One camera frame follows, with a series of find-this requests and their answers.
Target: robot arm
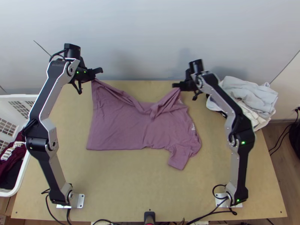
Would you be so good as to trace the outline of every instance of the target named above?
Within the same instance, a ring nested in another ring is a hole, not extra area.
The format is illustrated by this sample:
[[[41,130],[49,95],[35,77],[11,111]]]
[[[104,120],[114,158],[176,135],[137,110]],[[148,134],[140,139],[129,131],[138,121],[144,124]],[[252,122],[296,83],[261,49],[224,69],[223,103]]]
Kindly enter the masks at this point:
[[[245,185],[248,154],[255,142],[251,121],[219,86],[218,77],[209,71],[204,71],[202,60],[190,62],[190,69],[186,71],[185,81],[173,84],[173,87],[179,87],[182,91],[194,91],[193,100],[196,100],[201,93],[209,94],[227,114],[225,134],[232,152],[230,181],[225,190],[231,200],[230,206],[246,201],[248,198],[248,189]]]
[[[81,94],[81,83],[95,79],[96,74],[103,70],[102,68],[87,69],[83,58],[80,57],[79,46],[65,44],[64,50],[55,55],[61,53],[64,53],[62,58],[49,62],[48,78],[29,113],[24,135],[27,150],[39,161],[49,184],[51,202],[72,208],[82,208],[84,195],[74,193],[72,185],[65,180],[57,157],[59,143],[56,127],[48,117],[65,84],[72,84]]]

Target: black bag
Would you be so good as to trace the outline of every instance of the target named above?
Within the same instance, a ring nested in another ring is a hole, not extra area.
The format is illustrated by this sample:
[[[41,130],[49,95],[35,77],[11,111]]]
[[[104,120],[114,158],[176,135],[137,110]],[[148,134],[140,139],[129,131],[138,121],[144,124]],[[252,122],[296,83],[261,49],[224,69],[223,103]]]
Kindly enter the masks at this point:
[[[293,123],[289,129],[289,141],[300,159],[300,126],[299,123]]]

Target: wooden floor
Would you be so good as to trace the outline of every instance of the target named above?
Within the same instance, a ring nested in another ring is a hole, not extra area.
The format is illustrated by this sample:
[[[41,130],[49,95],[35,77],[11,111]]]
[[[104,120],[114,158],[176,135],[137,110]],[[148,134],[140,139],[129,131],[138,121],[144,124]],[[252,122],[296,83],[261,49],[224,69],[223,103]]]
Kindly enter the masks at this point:
[[[268,149],[272,148],[287,124],[269,124],[263,128]],[[282,142],[281,148],[272,155],[273,166],[278,178],[282,197],[288,217],[270,218],[274,225],[300,224],[300,160],[291,147],[288,137]],[[271,225],[266,219],[248,221],[226,221],[230,225],[241,222],[251,225]],[[224,221],[214,221],[211,224],[225,224]],[[54,221],[26,220],[25,225],[55,225]],[[87,222],[73,222],[73,225],[90,225]]]

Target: laundry basket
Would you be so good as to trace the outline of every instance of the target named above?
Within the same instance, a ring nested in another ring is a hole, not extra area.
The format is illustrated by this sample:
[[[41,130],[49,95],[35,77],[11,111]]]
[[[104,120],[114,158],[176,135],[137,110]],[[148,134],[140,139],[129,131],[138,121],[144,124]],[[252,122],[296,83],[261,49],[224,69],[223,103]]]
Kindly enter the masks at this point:
[[[0,152],[15,140],[17,134],[26,125],[29,112],[37,97],[36,94],[0,95]],[[0,197],[10,197],[17,193],[29,158],[30,154],[26,151],[15,187],[12,190],[0,188]]]

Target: wooden table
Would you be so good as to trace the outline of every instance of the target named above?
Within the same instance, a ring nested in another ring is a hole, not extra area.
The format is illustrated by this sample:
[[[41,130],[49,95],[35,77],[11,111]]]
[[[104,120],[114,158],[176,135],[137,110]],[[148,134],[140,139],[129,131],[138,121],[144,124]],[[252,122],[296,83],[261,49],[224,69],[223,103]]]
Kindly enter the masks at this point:
[[[107,81],[138,101],[156,102],[171,90],[172,81]],[[227,184],[231,150],[224,133],[225,119],[205,106],[206,97],[192,101],[192,92],[182,92],[202,141],[198,154],[184,170],[168,165],[169,152],[163,149],[89,151],[87,137],[92,118],[90,83],[78,95],[65,85],[51,113],[57,126],[58,157],[67,182],[85,194],[84,207],[72,209],[73,221],[109,219],[115,222],[143,221],[145,211],[156,213],[157,221],[187,221],[215,207],[212,188]],[[243,208],[211,215],[205,220],[235,220],[285,217],[287,213],[266,143],[261,131],[249,155],[246,186],[249,199]],[[36,159],[31,157],[13,208],[13,218],[51,220],[45,196],[46,179]],[[66,210],[52,213],[66,220]]]

